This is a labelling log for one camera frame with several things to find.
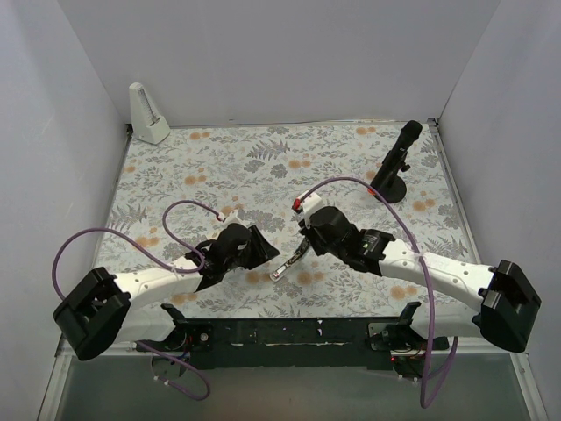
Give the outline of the light blue stapler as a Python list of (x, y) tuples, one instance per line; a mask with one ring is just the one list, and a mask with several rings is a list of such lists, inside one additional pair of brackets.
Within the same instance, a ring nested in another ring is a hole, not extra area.
[(277, 282), (285, 277), (306, 256), (309, 249), (310, 243), (307, 239), (304, 239), (296, 248), (293, 255), (270, 274), (270, 279), (273, 282)]

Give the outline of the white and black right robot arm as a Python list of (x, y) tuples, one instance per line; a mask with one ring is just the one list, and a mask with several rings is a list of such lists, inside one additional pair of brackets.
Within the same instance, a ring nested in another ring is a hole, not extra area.
[(400, 322), (396, 336), (406, 348), (419, 347), (433, 332), (481, 337), (512, 353), (525, 351), (542, 300), (516, 263), (501, 260), (486, 266), (416, 253), (390, 233), (359, 229), (334, 206), (297, 212), (302, 217), (300, 233), (316, 255), (331, 254), (357, 272), (412, 282), (464, 305), (463, 310), (438, 313), (425, 322)]

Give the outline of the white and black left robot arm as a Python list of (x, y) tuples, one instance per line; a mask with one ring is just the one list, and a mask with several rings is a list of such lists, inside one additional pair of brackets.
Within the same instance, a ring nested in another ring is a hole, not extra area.
[(180, 315), (162, 317), (153, 303), (220, 283), (236, 268), (253, 270), (279, 256), (255, 225), (229, 223), (179, 259), (140, 271), (112, 274), (91, 269), (53, 313), (79, 360), (92, 360), (119, 342), (147, 339), (180, 349), (187, 338)]

